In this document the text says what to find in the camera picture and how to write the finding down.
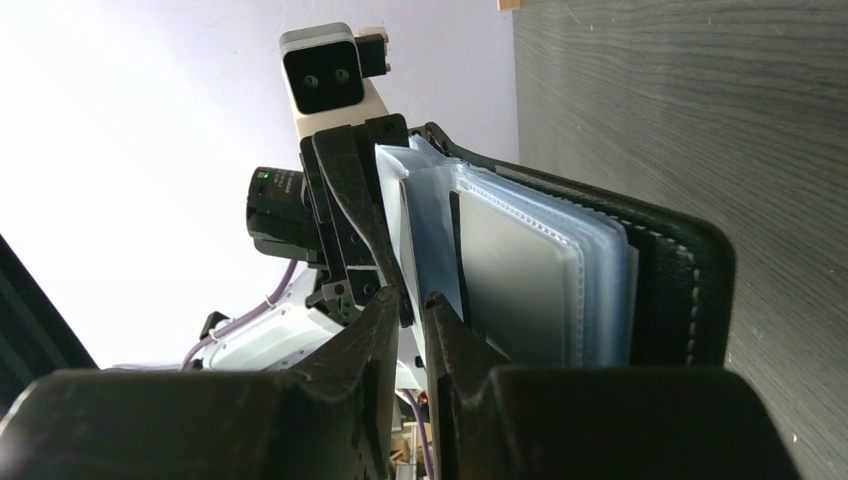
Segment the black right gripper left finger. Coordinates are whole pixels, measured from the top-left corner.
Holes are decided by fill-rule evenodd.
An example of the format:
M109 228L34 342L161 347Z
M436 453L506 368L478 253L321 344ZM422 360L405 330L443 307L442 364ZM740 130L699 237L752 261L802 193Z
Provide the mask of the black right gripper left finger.
M281 372L64 370L1 423L5 479L385 479L401 296Z

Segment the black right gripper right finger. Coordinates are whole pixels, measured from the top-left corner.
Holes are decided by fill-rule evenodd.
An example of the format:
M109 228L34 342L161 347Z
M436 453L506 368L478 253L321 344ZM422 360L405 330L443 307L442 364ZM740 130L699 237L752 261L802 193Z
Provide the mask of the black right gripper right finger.
M439 479L796 479L755 390L715 367L516 365L434 294L423 314Z

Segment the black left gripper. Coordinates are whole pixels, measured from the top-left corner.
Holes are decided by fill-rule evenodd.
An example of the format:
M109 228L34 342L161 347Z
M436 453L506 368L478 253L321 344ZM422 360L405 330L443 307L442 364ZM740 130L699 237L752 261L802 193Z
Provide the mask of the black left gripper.
M318 270L307 303L343 326L384 286L400 292L401 326L414 323L376 168L377 147L407 140L405 118L388 114L302 138L300 170L259 167L251 176L246 227L255 248Z

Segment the black card holder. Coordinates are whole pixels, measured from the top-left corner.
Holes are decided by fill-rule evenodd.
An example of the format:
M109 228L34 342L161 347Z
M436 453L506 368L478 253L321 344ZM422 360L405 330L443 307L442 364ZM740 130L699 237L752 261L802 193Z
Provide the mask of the black card holder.
M720 366L736 257L713 224L452 142L435 125L376 166L413 332L439 293L517 363Z

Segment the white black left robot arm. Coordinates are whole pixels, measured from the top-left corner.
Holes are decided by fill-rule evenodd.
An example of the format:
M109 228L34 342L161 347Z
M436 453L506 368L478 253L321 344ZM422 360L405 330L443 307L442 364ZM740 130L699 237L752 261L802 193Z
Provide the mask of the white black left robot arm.
M350 326L381 286L362 236L344 215L321 169L313 138L300 142L301 169L257 168L246 199L246 228L262 254L306 269L288 269L254 310L236 318L218 311L198 343L172 365L115 365L113 373L282 371Z

